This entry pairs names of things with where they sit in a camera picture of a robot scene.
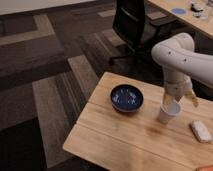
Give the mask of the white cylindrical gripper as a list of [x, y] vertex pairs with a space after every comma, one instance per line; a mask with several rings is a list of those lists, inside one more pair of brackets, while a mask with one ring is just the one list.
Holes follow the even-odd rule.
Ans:
[[171, 96], [181, 98], [184, 95], [193, 103], [195, 107], [197, 107], [199, 102], [192, 88], [191, 78], [187, 75], [182, 75], [181, 77], [170, 77], [169, 79], [166, 79], [164, 81], [164, 89], [166, 93], [163, 94], [163, 107], [165, 109], [168, 108], [172, 101]]

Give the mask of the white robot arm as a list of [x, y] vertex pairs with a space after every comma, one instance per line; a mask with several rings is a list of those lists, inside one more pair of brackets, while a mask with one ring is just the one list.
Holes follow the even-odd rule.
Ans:
[[179, 33], [158, 42], [153, 46], [151, 55], [163, 69], [164, 108], [182, 97], [198, 106], [191, 79], [213, 89], [213, 55], [197, 53], [194, 40], [188, 33]]

